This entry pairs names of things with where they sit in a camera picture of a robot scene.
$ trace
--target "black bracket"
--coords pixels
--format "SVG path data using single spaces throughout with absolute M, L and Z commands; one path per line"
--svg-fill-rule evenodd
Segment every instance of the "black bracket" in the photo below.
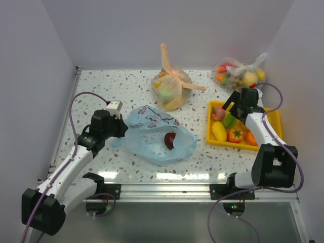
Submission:
M 209 185 L 209 192 L 211 195 L 211 200 L 218 200 L 222 198 L 223 196 L 229 195 L 231 193 L 237 192 L 237 191 L 242 191 L 245 189 L 237 188 L 234 185 L 235 182 L 235 174 L 231 174 L 227 178 L 226 184 L 210 184 Z M 232 197 L 227 198 L 227 200 L 240 200 L 242 199 L 242 196 L 245 195 L 245 200 L 254 200 L 255 199 L 255 194 L 254 191 L 244 193 L 244 194 L 238 194 Z
M 116 200 L 119 200 L 120 197 L 120 184 L 105 184 L 104 178 L 94 173 L 86 173 L 83 178 L 89 178 L 97 183 L 97 189 L 95 194 L 100 193 L 109 193 L 115 197 Z M 92 202 L 88 201 L 86 203 L 87 212 L 95 212 L 96 215 L 103 214 L 107 209 L 107 202 L 104 200 L 107 199 L 105 196 L 90 196 L 88 199 L 99 199 L 103 200 L 102 202 Z
M 218 200 L 222 198 L 223 196 L 226 196 L 228 194 L 231 194 L 233 192 L 242 191 L 245 189 L 228 189 L 226 187 L 226 184 L 210 184 L 209 185 L 211 200 Z M 236 196 L 232 196 L 227 198 L 226 200 L 240 200 L 242 199 L 243 194 L 238 194 Z M 252 191 L 252 193 L 245 193 L 245 200 L 254 200 L 255 194 Z

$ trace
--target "glass panel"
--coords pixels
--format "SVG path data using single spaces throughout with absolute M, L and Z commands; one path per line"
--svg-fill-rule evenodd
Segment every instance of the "glass panel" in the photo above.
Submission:
M 93 219 L 86 216 L 85 204 L 68 215 L 54 236 L 45 235 L 42 243 L 54 242 L 212 242 L 207 231 L 211 203 L 123 203 L 115 212 Z M 211 228 L 217 242 L 257 242 L 253 229 L 228 217 L 220 204 L 212 214 Z M 289 203 L 250 203 L 243 216 L 258 229 L 262 243 L 299 243 L 297 227 Z M 35 242 L 34 233 L 31 242 Z

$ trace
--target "toy tomato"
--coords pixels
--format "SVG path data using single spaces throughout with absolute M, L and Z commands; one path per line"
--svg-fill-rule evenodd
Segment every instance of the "toy tomato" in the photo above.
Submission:
M 232 128 L 228 131 L 227 141 L 231 143 L 239 143 L 243 140 L 243 131 L 239 128 Z
M 252 146 L 258 146 L 257 141 L 255 140 L 255 137 L 253 136 L 251 131 L 248 131 L 247 135 L 245 136 L 245 140 L 248 144 Z

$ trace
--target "yellow tray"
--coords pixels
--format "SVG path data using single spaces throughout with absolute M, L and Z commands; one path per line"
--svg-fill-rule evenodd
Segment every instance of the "yellow tray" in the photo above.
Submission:
M 220 142 L 220 141 L 216 140 L 216 138 L 214 137 L 214 134 L 212 133 L 212 125 L 215 122 L 211 118 L 212 108 L 213 107 L 215 107 L 215 108 L 222 107 L 223 104 L 224 104 L 224 102 L 219 102 L 219 101 L 210 101 L 209 102 L 209 106 L 208 106 L 208 124 L 207 124 L 207 143 L 212 144 L 212 145 L 218 145 L 218 146 L 226 146 L 226 147 L 232 147 L 232 148 L 241 148 L 241 149 L 248 149 L 248 150 L 258 151 L 259 150 L 258 146 L 249 145 L 245 141 L 245 139 L 243 139 L 243 141 L 241 141 L 240 143 Z M 228 111 L 230 110 L 230 108 L 232 106 L 233 106 L 233 104 L 231 104 L 227 108 L 226 115 L 229 113 Z M 273 129 L 275 130 L 275 132 L 278 134 L 278 136 L 281 139 L 283 139 L 279 111 L 275 110 L 274 112 L 269 113 L 268 114 L 268 119 L 269 119 L 269 122 L 272 125 Z M 244 131 L 244 128 L 247 129 L 247 127 L 239 120 L 236 120 L 235 125 L 231 126 L 231 128 L 241 128 L 241 129 L 243 129 L 244 136 L 247 133 L 246 131 Z

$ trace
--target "red fruit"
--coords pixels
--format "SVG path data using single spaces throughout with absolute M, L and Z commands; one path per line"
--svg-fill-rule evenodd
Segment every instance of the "red fruit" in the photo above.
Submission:
M 225 110 L 222 107 L 212 108 L 212 119 L 219 122 L 225 117 Z
M 167 133 L 165 136 L 164 136 L 164 143 L 166 144 L 166 147 L 168 149 L 173 149 L 174 146 L 173 146 L 173 141 L 174 139 L 176 138 L 176 134 L 175 133 Z

